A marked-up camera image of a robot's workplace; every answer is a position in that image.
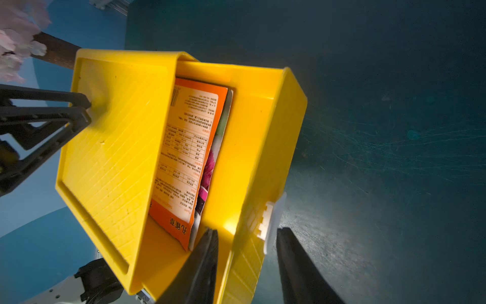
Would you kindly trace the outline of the orange seed bag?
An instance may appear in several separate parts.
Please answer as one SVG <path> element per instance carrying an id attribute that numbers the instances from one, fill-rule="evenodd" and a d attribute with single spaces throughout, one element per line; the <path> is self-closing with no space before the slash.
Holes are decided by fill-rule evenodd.
<path id="1" fill-rule="evenodd" d="M 177 78 L 149 215 L 187 251 L 197 197 L 229 87 Z"/>

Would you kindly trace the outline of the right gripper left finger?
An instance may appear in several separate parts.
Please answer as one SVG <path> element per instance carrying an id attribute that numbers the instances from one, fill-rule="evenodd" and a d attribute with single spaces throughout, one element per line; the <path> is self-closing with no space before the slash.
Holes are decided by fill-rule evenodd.
<path id="1" fill-rule="evenodd" d="M 207 229 L 157 303 L 213 303 L 219 252 L 218 232 Z"/>

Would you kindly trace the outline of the pink flower seed bag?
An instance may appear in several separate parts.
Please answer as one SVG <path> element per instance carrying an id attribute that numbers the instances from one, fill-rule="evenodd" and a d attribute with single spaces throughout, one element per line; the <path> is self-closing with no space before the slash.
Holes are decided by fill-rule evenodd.
<path id="1" fill-rule="evenodd" d="M 208 155 L 208 159 L 206 161 L 205 169 L 202 175 L 201 184 L 199 187 L 198 197 L 197 197 L 197 204 L 196 204 L 196 211 L 194 214 L 194 223 L 191 229 L 191 237 L 189 240 L 188 249 L 193 250 L 195 247 L 196 236 L 199 230 L 199 225 L 201 224 L 201 217 L 202 212 L 204 210 L 206 201 L 208 199 L 208 193 L 210 190 L 211 179 L 213 177 L 213 173 L 216 167 L 216 161 L 218 158 L 218 154 L 220 153 L 221 144 L 224 138 L 225 129 L 227 127 L 227 122 L 230 115 L 231 104 L 233 100 L 234 90 L 229 88 L 228 95 L 225 100 L 224 108 L 221 113 L 220 120 L 218 122 L 218 126 L 216 128 L 215 137 L 213 139 L 211 149 Z"/>

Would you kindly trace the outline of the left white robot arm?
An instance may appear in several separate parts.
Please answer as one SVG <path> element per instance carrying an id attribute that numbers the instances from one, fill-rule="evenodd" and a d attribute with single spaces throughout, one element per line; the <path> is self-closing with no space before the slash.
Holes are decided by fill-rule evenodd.
<path id="1" fill-rule="evenodd" d="M 91 103 L 81 93 L 1 86 L 1 196 L 13 192 L 91 123 Z M 124 289 L 103 258 L 29 300 L 29 303 L 113 303 Z"/>

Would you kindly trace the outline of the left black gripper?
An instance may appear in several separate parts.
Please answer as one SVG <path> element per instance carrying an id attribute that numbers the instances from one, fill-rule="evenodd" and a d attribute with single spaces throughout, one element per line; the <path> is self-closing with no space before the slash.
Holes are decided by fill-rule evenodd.
<path id="1" fill-rule="evenodd" d="M 67 102 L 88 109 L 91 102 L 78 92 L 50 91 L 1 84 L 1 97 L 14 100 Z M 1 140 L 1 196 L 11 193 L 45 161 L 91 123 L 86 113 L 64 107 L 16 106 L 1 102 L 1 135 L 11 136 L 25 151 L 25 158 L 11 143 Z"/>

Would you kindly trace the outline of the yellow top drawer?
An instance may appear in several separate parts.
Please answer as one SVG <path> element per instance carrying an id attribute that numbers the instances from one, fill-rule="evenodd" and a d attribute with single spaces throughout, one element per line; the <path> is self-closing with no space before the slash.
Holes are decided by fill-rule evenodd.
<path id="1" fill-rule="evenodd" d="M 140 83 L 153 95 L 160 122 L 176 75 L 235 88 L 235 101 L 216 164 L 202 224 L 220 234 L 216 303 L 250 303 L 262 269 L 257 235 L 268 202 L 284 193 L 307 99 L 288 68 L 173 61 L 143 65 Z"/>

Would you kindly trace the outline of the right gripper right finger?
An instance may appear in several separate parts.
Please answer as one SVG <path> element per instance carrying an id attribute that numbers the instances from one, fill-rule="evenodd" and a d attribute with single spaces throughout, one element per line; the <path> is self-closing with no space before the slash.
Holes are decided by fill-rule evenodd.
<path id="1" fill-rule="evenodd" d="M 324 280 L 295 234 L 277 229 L 277 257 L 284 303 L 343 303 Z"/>

